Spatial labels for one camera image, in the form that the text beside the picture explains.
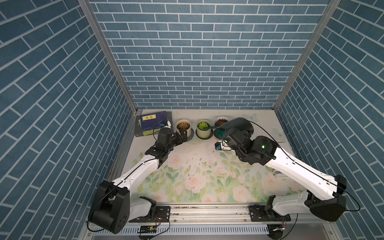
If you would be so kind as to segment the aluminium corner post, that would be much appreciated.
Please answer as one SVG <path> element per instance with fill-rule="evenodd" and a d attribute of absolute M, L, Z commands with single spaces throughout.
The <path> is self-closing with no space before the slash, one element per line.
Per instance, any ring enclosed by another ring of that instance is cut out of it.
<path fill-rule="evenodd" d="M 285 86 L 282 88 L 281 94 L 277 98 L 277 101 L 275 102 L 275 104 L 272 108 L 272 110 L 274 110 L 275 112 L 278 111 L 278 109 L 282 105 L 285 97 L 288 95 L 291 87 L 295 83 L 299 73 L 303 69 L 307 59 L 309 58 L 314 47 L 316 46 L 316 43 L 319 41 L 323 31 L 325 30 L 326 26 L 328 25 L 331 17 L 334 15 L 340 2 L 341 2 L 341 0 L 330 0 L 328 5 L 326 6 L 318 24 L 314 28 L 314 31 L 313 31 L 311 37 L 309 38 L 303 52 L 301 53 L 295 67 L 293 68 L 291 75 L 288 77 Z"/>
<path fill-rule="evenodd" d="M 101 26 L 96 18 L 96 15 L 92 9 L 92 6 L 90 4 L 90 1 L 86 1 L 86 0 L 78 0 L 78 3 L 83 11 L 83 13 L 85 14 L 85 17 L 107 59 L 107 62 L 109 64 L 109 66 L 111 67 L 111 70 L 113 71 L 114 73 L 114 76 L 116 77 L 117 79 L 117 82 L 120 86 L 120 88 L 122 89 L 123 91 L 123 94 L 126 98 L 126 100 L 128 101 L 128 104 L 133 112 L 134 115 L 137 115 L 137 107 L 135 106 L 135 103 L 129 93 L 129 90 L 127 88 L 127 85 L 124 81 L 124 78 L 122 76 L 122 73 L 117 65 L 117 62 L 113 56 L 113 53 L 108 45 L 108 42 L 105 38 L 105 35 L 101 29 Z"/>

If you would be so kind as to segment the dark green round saucer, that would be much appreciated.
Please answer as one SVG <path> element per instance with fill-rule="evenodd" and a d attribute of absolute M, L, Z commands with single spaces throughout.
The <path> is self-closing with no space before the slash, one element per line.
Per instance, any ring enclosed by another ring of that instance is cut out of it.
<path fill-rule="evenodd" d="M 202 140 L 208 140 L 210 139 L 214 134 L 214 130 L 213 129 L 208 129 L 207 131 L 201 131 L 199 129 L 196 129 L 196 135 L 199 139 L 202 139 Z"/>

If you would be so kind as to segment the blue grey pot saucer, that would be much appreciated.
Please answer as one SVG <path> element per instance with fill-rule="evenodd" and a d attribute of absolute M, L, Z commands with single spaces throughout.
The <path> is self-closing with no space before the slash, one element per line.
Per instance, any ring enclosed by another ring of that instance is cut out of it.
<path fill-rule="evenodd" d="M 186 142 L 189 142 L 190 140 L 192 140 L 195 135 L 194 129 L 190 129 L 190 131 L 191 131 L 191 134 L 188 136 Z"/>

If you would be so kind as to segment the bright green succulent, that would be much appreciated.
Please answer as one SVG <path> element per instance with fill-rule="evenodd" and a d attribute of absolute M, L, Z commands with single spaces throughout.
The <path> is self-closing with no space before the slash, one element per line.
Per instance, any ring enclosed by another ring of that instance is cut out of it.
<path fill-rule="evenodd" d="M 207 131 L 209 127 L 210 127 L 210 124 L 206 121 L 200 122 L 198 124 L 198 129 L 201 131 Z"/>

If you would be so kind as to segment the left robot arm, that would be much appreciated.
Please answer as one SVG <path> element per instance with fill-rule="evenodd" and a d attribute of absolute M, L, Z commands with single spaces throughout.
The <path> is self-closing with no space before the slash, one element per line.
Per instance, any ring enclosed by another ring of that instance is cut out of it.
<path fill-rule="evenodd" d="M 131 196 L 140 184 L 168 159 L 174 147 L 187 140 L 185 130 L 174 132 L 170 127 L 161 128 L 154 145 L 135 166 L 117 179 L 111 182 L 103 181 L 98 186 L 88 215 L 88 223 L 101 227 L 99 231 L 107 230 L 117 234 L 129 221 L 154 221 L 158 216 L 157 202 L 147 197 L 132 201 Z"/>

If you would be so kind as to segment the dark green watering can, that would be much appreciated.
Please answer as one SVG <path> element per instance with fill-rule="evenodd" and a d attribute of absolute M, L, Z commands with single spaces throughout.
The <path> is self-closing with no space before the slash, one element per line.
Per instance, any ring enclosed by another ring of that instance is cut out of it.
<path fill-rule="evenodd" d="M 254 133 L 252 123 L 245 118 L 235 118 L 222 124 L 214 129 L 214 137 L 218 140 L 222 140 L 223 136 L 230 133 L 230 130 L 237 129 L 240 132 L 246 133 L 248 137 L 251 137 Z"/>

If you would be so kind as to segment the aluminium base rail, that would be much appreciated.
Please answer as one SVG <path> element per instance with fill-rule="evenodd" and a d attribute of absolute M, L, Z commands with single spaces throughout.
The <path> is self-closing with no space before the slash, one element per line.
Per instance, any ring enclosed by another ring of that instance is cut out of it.
<path fill-rule="evenodd" d="M 169 204 L 169 220 L 162 221 L 155 234 L 139 234 L 142 223 L 128 223 L 118 234 L 90 232 L 81 240 L 267 240 L 271 222 L 252 222 L 248 204 Z M 335 223 L 310 214 L 292 215 L 284 225 L 285 240 L 340 240 Z"/>

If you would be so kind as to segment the cream ribbed plant pot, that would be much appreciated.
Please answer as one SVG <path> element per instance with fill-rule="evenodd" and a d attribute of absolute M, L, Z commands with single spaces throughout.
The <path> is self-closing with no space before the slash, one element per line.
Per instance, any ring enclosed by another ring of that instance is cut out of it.
<path fill-rule="evenodd" d="M 180 130 L 184 130 L 186 131 L 187 133 L 187 138 L 189 138 L 192 134 L 192 131 L 191 131 L 191 122 L 188 121 L 188 120 L 179 120 L 177 123 L 176 123 L 176 127 L 177 129 L 180 131 Z"/>

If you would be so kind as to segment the dark blue Chinese book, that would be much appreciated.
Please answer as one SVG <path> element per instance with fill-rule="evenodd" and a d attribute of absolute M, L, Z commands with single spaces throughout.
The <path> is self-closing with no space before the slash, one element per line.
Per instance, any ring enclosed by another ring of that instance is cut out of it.
<path fill-rule="evenodd" d="M 167 112 L 156 112 L 152 114 L 142 115 L 141 120 L 141 129 L 143 132 L 151 131 L 153 129 L 158 129 L 160 123 L 167 122 Z"/>

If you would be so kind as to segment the small green circuit board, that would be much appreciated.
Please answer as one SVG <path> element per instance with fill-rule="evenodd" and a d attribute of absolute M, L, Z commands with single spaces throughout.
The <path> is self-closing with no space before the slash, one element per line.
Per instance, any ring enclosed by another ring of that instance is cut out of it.
<path fill-rule="evenodd" d="M 157 226 L 140 226 L 140 229 L 138 231 L 139 235 L 156 234 L 156 233 L 157 233 Z"/>

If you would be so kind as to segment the aluminium left corner post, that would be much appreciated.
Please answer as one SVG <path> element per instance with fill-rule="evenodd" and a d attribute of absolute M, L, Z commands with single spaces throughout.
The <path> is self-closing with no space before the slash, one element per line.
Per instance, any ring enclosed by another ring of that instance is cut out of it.
<path fill-rule="evenodd" d="M 85 17 L 107 59 L 107 62 L 109 64 L 109 66 L 111 67 L 111 70 L 113 71 L 114 73 L 114 76 L 116 77 L 117 79 L 117 82 L 120 86 L 120 88 L 122 89 L 123 91 L 123 94 L 126 98 L 126 100 L 128 101 L 128 104 L 133 112 L 134 115 L 137 115 L 137 107 L 135 106 L 135 103 L 129 93 L 129 90 L 127 88 L 127 85 L 124 81 L 124 78 L 122 76 L 122 73 L 117 65 L 117 62 L 113 56 L 113 53 L 108 45 L 108 42 L 105 38 L 105 35 L 101 29 L 101 26 L 96 18 L 96 15 L 92 9 L 92 6 L 90 4 L 90 1 L 86 1 L 86 0 L 78 0 L 78 3 L 83 11 L 83 13 L 85 14 Z"/>

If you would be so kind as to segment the white plant pot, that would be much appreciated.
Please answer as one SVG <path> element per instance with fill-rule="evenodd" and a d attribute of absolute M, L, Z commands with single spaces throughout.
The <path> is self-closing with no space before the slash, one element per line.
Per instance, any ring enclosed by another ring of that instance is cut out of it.
<path fill-rule="evenodd" d="M 227 117 L 219 117 L 219 118 L 215 119 L 215 126 L 217 128 L 214 130 L 214 137 L 217 140 L 220 141 L 222 139 L 222 137 L 223 137 L 224 132 L 225 132 L 225 128 L 223 128 L 222 125 L 226 124 L 230 120 L 231 119 L 229 119 Z"/>

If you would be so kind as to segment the light green plant pot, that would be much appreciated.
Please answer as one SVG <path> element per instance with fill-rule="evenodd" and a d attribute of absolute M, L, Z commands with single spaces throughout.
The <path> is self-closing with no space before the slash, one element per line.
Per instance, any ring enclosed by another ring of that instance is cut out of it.
<path fill-rule="evenodd" d="M 197 136 L 200 139 L 208 139 L 211 135 L 211 129 L 208 129 L 211 123 L 208 120 L 200 120 L 197 122 Z"/>

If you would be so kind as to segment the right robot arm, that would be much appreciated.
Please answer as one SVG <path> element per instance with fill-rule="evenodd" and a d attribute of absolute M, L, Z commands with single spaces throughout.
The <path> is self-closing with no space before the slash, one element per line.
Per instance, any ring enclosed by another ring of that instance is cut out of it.
<path fill-rule="evenodd" d="M 251 140 L 250 134 L 232 129 L 223 135 L 223 142 L 241 161 L 280 171 L 306 189 L 305 193 L 296 195 L 269 196 L 263 213 L 269 221 L 290 214 L 311 213 L 322 220 L 335 222 L 347 211 L 347 199 L 343 195 L 347 188 L 345 177 L 327 175 L 312 168 L 265 136 Z"/>

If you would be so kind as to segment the pink green succulent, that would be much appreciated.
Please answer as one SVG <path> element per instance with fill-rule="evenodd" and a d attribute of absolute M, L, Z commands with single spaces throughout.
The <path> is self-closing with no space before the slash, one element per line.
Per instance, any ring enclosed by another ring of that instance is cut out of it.
<path fill-rule="evenodd" d="M 178 123 L 177 128 L 179 130 L 187 131 L 190 128 L 190 124 L 188 122 L 180 122 L 180 123 Z"/>

